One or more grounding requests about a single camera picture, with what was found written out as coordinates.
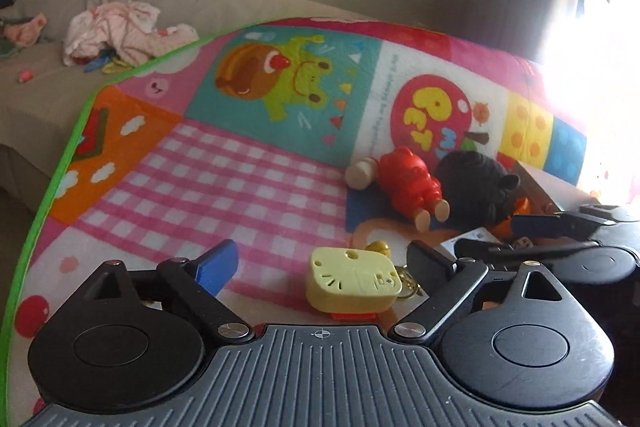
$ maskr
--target red toy figure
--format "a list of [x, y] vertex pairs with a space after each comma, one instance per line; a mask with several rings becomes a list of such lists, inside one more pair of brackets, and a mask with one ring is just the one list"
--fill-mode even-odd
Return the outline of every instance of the red toy figure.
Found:
[[349, 188], [364, 190], [373, 180], [391, 197], [391, 204], [419, 232], [429, 230], [431, 216], [438, 221], [449, 217], [449, 203], [442, 199], [440, 182], [429, 174], [427, 165], [407, 147], [385, 154], [379, 161], [364, 158], [350, 166], [344, 179]]

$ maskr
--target metal screw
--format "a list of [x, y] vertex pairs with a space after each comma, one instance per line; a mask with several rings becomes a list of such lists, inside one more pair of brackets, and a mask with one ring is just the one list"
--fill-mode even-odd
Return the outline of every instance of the metal screw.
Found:
[[396, 335], [405, 339], [419, 339], [427, 330], [422, 324], [415, 322], [403, 322], [394, 327]]
[[249, 327], [239, 322], [229, 322], [220, 326], [218, 333], [226, 339], [241, 339], [249, 334]]

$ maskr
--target red circle print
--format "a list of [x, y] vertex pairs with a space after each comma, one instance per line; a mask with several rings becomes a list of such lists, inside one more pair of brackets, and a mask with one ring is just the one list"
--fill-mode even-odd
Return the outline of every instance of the red circle print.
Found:
[[71, 272], [73, 272], [73, 270], [78, 268], [78, 264], [79, 264], [78, 263], [78, 259], [76, 259], [74, 256], [65, 257], [60, 262], [60, 271], [62, 273], [71, 273]]
[[270, 65], [270, 66], [271, 66], [271, 68], [273, 68], [274, 70], [279, 71], [279, 70], [285, 70], [285, 69], [287, 69], [287, 68], [291, 65], [291, 62], [290, 62], [290, 60], [289, 60], [287, 57], [285, 57], [284, 55], [282, 55], [282, 54], [277, 54], [277, 55], [274, 55], [274, 56], [271, 58], [271, 60], [269, 61], [269, 65]]
[[32, 339], [49, 317], [49, 303], [41, 295], [27, 297], [18, 306], [15, 314], [15, 330], [23, 337]]
[[420, 156], [429, 169], [460, 148], [471, 126], [472, 110], [453, 82], [422, 74], [402, 86], [391, 110], [391, 140]]
[[40, 411], [44, 409], [44, 400], [39, 398], [33, 405], [33, 415], [36, 416]]

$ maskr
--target toy figure feet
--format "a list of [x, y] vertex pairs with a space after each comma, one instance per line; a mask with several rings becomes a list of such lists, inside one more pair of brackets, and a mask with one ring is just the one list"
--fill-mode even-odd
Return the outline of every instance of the toy figure feet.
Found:
[[378, 165], [371, 158], [364, 158], [359, 162], [347, 167], [344, 173], [344, 180], [349, 188], [364, 190], [376, 179], [378, 175]]
[[449, 203], [445, 200], [438, 200], [433, 208], [433, 215], [442, 223], [449, 219], [449, 211]]
[[429, 232], [431, 216], [426, 210], [418, 209], [415, 213], [414, 223], [418, 232]]

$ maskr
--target cardboard box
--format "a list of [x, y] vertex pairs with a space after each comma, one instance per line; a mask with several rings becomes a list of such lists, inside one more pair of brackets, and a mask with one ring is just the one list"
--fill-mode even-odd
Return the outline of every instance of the cardboard box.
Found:
[[511, 172], [520, 177], [516, 197], [529, 198], [531, 214], [555, 214], [578, 210], [582, 204], [600, 203], [571, 183], [520, 161], [514, 163]]

